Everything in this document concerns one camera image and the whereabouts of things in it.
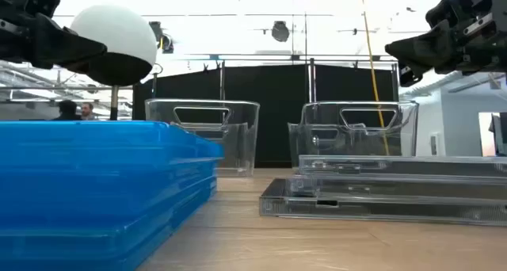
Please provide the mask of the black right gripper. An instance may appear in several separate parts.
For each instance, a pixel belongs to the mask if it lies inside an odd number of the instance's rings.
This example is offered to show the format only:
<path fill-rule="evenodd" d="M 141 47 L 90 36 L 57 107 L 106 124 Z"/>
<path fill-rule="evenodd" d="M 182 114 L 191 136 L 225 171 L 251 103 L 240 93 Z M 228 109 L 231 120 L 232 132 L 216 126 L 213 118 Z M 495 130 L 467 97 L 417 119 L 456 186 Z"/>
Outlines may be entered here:
<path fill-rule="evenodd" d="M 417 71 L 431 68 L 438 74 L 506 72 L 506 0 L 441 0 L 425 19 L 427 33 L 385 46 L 402 63 L 401 87 L 420 82 Z"/>

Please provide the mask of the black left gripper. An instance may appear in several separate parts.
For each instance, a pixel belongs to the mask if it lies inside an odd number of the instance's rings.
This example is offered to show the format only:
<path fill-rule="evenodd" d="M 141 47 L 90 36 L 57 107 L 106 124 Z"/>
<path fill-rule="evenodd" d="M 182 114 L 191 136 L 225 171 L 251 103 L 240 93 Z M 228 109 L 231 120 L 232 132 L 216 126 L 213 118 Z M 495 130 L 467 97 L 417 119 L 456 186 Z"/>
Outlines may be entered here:
<path fill-rule="evenodd" d="M 68 70 L 89 70 L 107 47 L 51 18 L 60 0 L 1 0 L 1 59 L 29 62 L 39 68 L 55 65 Z"/>

